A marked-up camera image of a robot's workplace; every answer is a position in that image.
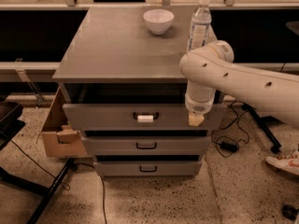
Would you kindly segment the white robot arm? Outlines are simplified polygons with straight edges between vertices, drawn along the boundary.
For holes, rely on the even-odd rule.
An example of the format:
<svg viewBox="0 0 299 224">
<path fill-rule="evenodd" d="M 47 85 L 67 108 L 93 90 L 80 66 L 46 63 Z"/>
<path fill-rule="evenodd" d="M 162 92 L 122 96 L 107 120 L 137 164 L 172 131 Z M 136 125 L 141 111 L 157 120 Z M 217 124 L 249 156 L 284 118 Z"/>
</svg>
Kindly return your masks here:
<svg viewBox="0 0 299 224">
<path fill-rule="evenodd" d="M 181 58 L 191 124 L 200 123 L 211 110 L 215 91 L 222 91 L 299 128 L 299 76 L 240 66 L 233 59 L 234 52 L 225 41 L 211 42 Z"/>
</svg>

